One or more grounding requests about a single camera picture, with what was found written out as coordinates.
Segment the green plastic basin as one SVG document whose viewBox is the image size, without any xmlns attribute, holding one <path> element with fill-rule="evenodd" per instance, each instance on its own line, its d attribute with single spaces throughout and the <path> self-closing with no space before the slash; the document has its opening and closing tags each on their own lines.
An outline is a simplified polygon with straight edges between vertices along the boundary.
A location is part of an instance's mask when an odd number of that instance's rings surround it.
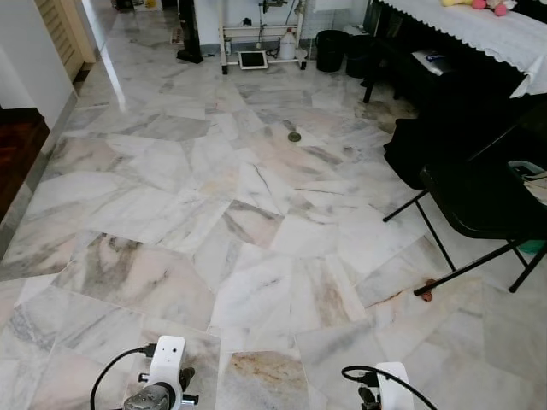
<svg viewBox="0 0 547 410">
<path fill-rule="evenodd" d="M 546 206 L 547 203 L 547 171 L 531 161 L 508 161 L 509 168 L 522 179 L 526 190 Z M 517 249 L 525 254 L 534 254 L 544 248 L 544 239 L 523 243 Z"/>
</svg>

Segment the black folding chair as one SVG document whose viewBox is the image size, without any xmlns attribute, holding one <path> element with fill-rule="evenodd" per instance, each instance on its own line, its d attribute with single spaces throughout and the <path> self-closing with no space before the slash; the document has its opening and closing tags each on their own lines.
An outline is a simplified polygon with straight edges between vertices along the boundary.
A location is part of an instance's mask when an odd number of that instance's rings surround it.
<svg viewBox="0 0 547 410">
<path fill-rule="evenodd" d="M 472 239 L 499 241 L 499 249 L 490 251 L 462 268 L 453 268 L 448 276 L 430 278 L 415 290 L 421 296 L 453 278 L 476 269 L 508 251 L 519 254 L 523 243 L 547 238 L 547 208 L 530 191 L 504 159 L 491 149 L 513 149 L 504 139 L 513 136 L 532 155 L 544 154 L 547 142 L 547 108 L 537 105 L 517 118 L 495 137 L 475 125 L 441 126 L 426 121 L 440 134 L 450 159 L 426 164 L 421 171 L 423 188 L 409 200 L 410 206 L 425 212 L 421 200 L 430 196 L 446 222 L 458 234 Z"/>
</svg>

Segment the black bag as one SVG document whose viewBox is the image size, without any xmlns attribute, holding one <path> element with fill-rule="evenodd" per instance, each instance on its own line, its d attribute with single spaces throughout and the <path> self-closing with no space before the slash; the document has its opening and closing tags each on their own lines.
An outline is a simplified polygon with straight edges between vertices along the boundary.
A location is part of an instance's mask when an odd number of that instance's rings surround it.
<svg viewBox="0 0 547 410">
<path fill-rule="evenodd" d="M 384 157 L 411 189 L 422 189 L 421 171 L 426 164 L 450 159 L 433 125 L 423 120 L 396 120 L 391 141 L 384 144 Z"/>
</svg>

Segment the dark wooden furniture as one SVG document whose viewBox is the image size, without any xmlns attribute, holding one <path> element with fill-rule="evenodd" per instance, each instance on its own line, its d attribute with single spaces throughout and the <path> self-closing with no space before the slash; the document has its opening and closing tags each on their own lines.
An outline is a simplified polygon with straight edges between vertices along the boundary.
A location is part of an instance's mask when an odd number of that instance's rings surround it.
<svg viewBox="0 0 547 410">
<path fill-rule="evenodd" d="M 15 202 L 49 135 L 38 109 L 0 109 L 0 220 Z"/>
</svg>

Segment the white framed tablet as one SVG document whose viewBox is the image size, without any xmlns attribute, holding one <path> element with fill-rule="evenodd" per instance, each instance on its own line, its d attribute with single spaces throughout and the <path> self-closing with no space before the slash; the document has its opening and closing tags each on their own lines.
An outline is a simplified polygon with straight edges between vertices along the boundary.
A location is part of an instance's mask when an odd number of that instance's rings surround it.
<svg viewBox="0 0 547 410">
<path fill-rule="evenodd" d="M 239 51 L 236 65 L 243 70 L 267 69 L 267 54 L 265 51 Z"/>
</svg>

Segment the small black bin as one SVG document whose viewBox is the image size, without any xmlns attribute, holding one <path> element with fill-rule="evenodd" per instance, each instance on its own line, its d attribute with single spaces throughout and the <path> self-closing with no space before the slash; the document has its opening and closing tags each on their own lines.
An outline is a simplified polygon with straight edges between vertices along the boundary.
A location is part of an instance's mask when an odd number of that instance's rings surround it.
<svg viewBox="0 0 547 410">
<path fill-rule="evenodd" d="M 373 36 L 368 34 L 353 35 L 345 40 L 345 74 L 355 79 L 364 79 L 368 74 Z"/>
</svg>

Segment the black floor stand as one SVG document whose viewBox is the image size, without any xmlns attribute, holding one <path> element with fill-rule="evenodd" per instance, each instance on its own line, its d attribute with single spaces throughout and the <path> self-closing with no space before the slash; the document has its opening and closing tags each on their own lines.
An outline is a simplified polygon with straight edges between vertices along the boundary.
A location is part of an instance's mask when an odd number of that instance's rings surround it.
<svg viewBox="0 0 547 410">
<path fill-rule="evenodd" d="M 176 58 L 199 65 L 203 62 L 203 54 L 199 43 L 194 0 L 177 0 L 177 11 L 179 11 L 183 48 L 176 52 Z"/>
</svg>

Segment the white plastic jug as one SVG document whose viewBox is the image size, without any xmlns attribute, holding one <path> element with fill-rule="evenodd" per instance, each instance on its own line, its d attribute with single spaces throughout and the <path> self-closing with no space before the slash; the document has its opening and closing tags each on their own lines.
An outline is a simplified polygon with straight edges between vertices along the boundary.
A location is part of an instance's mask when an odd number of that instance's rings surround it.
<svg viewBox="0 0 547 410">
<path fill-rule="evenodd" d="M 278 59 L 294 60 L 296 59 L 297 40 L 296 35 L 291 30 L 286 30 L 285 34 L 279 39 Z"/>
</svg>

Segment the tall black waste bin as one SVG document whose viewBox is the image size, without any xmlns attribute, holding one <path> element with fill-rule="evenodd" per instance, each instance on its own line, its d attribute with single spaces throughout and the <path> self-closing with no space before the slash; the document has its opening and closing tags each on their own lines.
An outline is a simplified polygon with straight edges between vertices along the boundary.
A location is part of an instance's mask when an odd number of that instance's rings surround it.
<svg viewBox="0 0 547 410">
<path fill-rule="evenodd" d="M 316 69 L 321 72 L 337 72 L 343 66 L 345 44 L 350 34 L 339 30 L 318 32 L 314 39 Z"/>
</svg>

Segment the white metal rack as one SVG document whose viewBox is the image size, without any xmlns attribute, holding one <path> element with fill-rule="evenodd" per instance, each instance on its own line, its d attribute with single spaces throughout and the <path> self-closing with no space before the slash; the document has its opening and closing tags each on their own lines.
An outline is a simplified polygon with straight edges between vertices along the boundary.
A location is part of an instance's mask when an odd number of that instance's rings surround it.
<svg viewBox="0 0 547 410">
<path fill-rule="evenodd" d="M 290 24 L 286 22 L 281 25 L 268 24 L 263 20 L 263 16 L 269 9 L 269 0 L 261 0 L 259 3 L 259 16 L 257 23 L 241 23 L 238 25 L 227 25 L 227 4 L 229 0 L 216 0 L 218 3 L 218 52 L 220 57 L 221 73 L 227 75 L 231 67 L 238 67 L 239 51 L 265 51 L 267 54 L 268 66 L 270 65 L 288 65 L 293 63 L 298 69 L 304 70 L 308 66 L 306 54 L 300 46 L 300 34 L 303 32 L 304 16 L 306 13 L 306 0 L 290 0 L 292 10 L 288 12 L 288 17 L 294 17 L 296 22 Z M 278 49 L 279 39 L 285 34 L 286 30 L 291 30 L 296 35 L 297 50 L 296 59 L 279 60 Z"/>
</svg>

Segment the wooden louvre door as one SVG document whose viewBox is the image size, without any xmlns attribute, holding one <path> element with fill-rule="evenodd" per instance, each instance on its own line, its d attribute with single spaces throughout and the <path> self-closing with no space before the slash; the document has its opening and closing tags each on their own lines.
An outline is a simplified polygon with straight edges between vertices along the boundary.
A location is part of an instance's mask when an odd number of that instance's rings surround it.
<svg viewBox="0 0 547 410">
<path fill-rule="evenodd" d="M 94 39 L 86 0 L 32 0 L 54 43 L 68 77 L 82 85 L 91 67 L 97 62 L 99 50 Z"/>
</svg>

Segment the white lace tablecloth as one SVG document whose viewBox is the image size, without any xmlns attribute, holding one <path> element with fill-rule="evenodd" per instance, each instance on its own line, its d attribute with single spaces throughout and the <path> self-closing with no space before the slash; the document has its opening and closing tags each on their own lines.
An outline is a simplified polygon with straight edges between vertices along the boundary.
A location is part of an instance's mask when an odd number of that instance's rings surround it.
<svg viewBox="0 0 547 410">
<path fill-rule="evenodd" d="M 445 7 L 440 0 L 378 1 L 522 72 L 525 78 L 510 97 L 547 93 L 539 74 L 547 59 L 546 23 L 515 12 L 495 16 L 467 5 Z"/>
</svg>

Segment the pink yellow plush toy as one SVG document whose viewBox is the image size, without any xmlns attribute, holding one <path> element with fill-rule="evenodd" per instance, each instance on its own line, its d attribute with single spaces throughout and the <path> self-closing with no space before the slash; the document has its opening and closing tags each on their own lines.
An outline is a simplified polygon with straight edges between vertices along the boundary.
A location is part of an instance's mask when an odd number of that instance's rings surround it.
<svg viewBox="0 0 547 410">
<path fill-rule="evenodd" d="M 440 0 L 445 7 L 450 5 L 466 4 L 476 10 L 489 9 L 496 16 L 505 16 L 517 4 L 517 0 Z"/>
</svg>

